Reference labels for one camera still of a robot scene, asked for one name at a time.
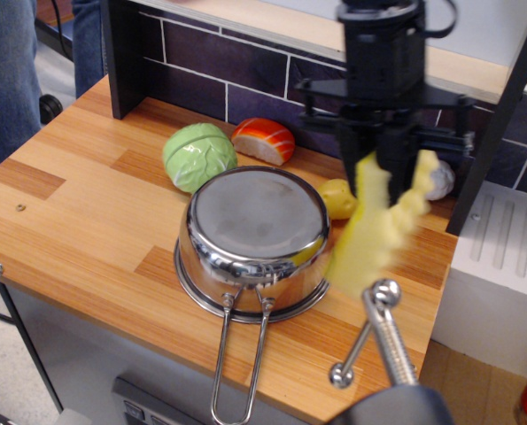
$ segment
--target white shelf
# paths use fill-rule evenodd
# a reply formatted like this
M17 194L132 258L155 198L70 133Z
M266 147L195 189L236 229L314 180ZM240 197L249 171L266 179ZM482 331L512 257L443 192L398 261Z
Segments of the white shelf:
M134 0L163 11L264 40L345 61L344 29L334 20L259 0ZM434 47L427 48L427 80L442 89L497 104L509 67Z

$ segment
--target wooden countertop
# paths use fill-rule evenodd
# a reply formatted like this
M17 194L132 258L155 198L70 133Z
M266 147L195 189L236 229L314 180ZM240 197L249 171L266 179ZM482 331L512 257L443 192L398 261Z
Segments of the wooden countertop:
M213 375L221 318L192 301L175 275L174 243L189 196L160 159L172 133L200 121L233 129L149 98L115 120L107 79L98 83L0 166L2 282ZM301 148L283 168L315 187L343 176L338 160ZM404 290L394 315L419 371L457 242L445 232L452 207L451 200L433 204L386 274ZM272 323L258 396L320 423L387 386L373 337L354 384L329 384L331 365L345 357L364 319L360 302L330 290L308 312ZM249 386L258 333L259 326L232 325L228 383Z

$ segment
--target saucepan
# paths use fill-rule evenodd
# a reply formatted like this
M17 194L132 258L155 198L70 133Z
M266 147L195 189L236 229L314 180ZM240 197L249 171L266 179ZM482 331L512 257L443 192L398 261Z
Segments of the saucepan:
M219 174L190 199L174 249L182 286L207 311L223 317L213 384L217 413L230 321L259 323L260 338L244 417L252 414L267 324L315 305L329 285L330 225L320 195L294 174L243 166Z

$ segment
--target toy kitchen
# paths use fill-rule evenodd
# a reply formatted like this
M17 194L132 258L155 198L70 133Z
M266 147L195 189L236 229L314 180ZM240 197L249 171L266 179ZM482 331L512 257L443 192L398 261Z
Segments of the toy kitchen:
M427 46L462 4L424 3L103 1L108 76L0 166L0 293L59 411L453 423L417 378L527 15L498 65Z

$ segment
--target jeans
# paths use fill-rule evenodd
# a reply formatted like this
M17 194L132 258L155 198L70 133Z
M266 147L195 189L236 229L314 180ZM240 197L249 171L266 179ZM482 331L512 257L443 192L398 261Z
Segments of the jeans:
M72 0L76 96L104 75L99 0ZM0 163L40 128L36 0L0 0Z
M35 0L0 0L0 163L41 127Z
M72 0L72 11L74 80L80 97L105 75L100 0Z

